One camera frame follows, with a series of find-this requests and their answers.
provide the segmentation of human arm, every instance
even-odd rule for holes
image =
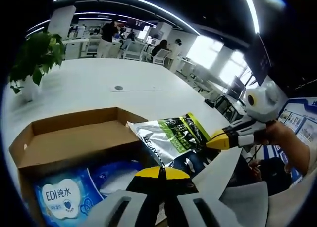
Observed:
[[[302,175],[307,173],[310,162],[309,147],[302,143],[289,127],[276,121],[268,126],[266,135],[271,144],[281,147],[292,166]]]

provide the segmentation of water wipes package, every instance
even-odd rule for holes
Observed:
[[[170,167],[177,157],[190,151],[200,151],[210,139],[192,113],[157,121],[128,122],[128,126],[160,164]]]
[[[125,190],[141,169],[141,164],[136,161],[120,161],[42,179],[34,189],[46,225],[79,225],[94,205],[119,189]]]

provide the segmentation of woman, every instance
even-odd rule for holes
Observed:
[[[168,50],[171,51],[170,54],[167,55],[167,58],[165,60],[164,66],[167,69],[170,69],[173,61],[177,58],[177,56],[180,54],[180,46],[182,45],[182,41],[178,38],[175,40],[173,44],[170,44],[168,47]]]
[[[113,19],[111,23],[107,23],[102,28],[102,36],[97,49],[97,57],[105,58],[112,45],[112,37],[118,33],[117,19]]]
[[[164,49],[167,50],[167,40],[162,40],[151,52],[152,57],[156,56],[159,50]]]

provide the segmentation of white chair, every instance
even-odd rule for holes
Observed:
[[[143,43],[131,42],[123,53],[123,59],[141,61],[144,46]]]
[[[168,54],[170,54],[169,50],[164,50],[164,49],[159,50],[155,56],[151,56],[151,58],[153,58],[152,63],[156,65],[164,66],[164,62]]]

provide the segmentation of blue packaging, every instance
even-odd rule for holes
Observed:
[[[35,195],[45,223],[53,227],[77,226],[103,200],[87,168],[42,179]]]

